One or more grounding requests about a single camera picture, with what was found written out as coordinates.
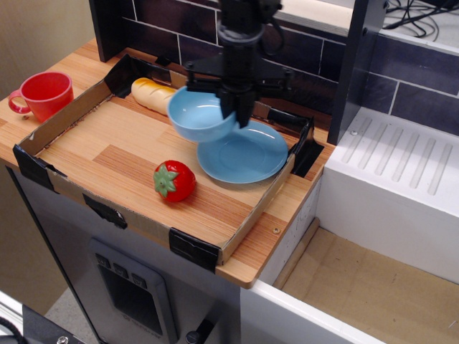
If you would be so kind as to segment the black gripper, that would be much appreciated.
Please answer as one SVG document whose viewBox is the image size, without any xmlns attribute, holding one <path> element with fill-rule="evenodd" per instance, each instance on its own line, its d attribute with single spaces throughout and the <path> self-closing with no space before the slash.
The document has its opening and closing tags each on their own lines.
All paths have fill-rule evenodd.
<svg viewBox="0 0 459 344">
<path fill-rule="evenodd" d="M 259 97 L 282 97 L 291 91 L 293 71 L 264 60 L 258 51 L 264 27 L 242 32 L 220 24 L 222 52 L 187 62 L 186 86 L 195 92 L 218 95 L 222 117 L 235 111 L 240 128 L 248 125 Z"/>
</svg>

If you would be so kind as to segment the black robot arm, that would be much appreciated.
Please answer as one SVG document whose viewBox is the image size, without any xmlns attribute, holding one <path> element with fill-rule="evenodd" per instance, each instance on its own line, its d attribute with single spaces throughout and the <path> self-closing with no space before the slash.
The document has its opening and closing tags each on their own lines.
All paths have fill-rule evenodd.
<svg viewBox="0 0 459 344">
<path fill-rule="evenodd" d="M 293 71 L 264 60 L 262 36 L 267 24 L 284 36 L 275 13 L 280 1 L 220 1 L 217 37 L 222 52 L 187 62 L 187 89 L 214 93 L 220 100 L 223 118 L 234 114 L 243 128 L 248 125 L 255 102 L 261 97 L 282 97 L 290 91 Z"/>
</svg>

